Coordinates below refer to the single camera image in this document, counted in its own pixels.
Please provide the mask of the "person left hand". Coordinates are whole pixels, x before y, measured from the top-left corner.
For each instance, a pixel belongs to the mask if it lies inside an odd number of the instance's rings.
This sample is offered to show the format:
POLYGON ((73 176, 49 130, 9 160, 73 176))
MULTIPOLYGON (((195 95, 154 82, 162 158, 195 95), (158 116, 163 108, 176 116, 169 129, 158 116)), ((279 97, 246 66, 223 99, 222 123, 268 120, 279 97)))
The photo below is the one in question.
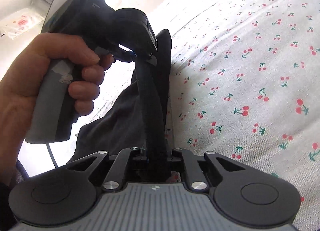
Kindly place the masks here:
POLYGON ((104 72, 114 58, 98 56, 76 35, 41 33, 17 56, 1 80, 1 183, 10 185, 21 145, 31 124, 43 77, 53 59, 69 59, 82 67, 82 80, 71 83, 79 115, 89 115, 99 96, 104 72))

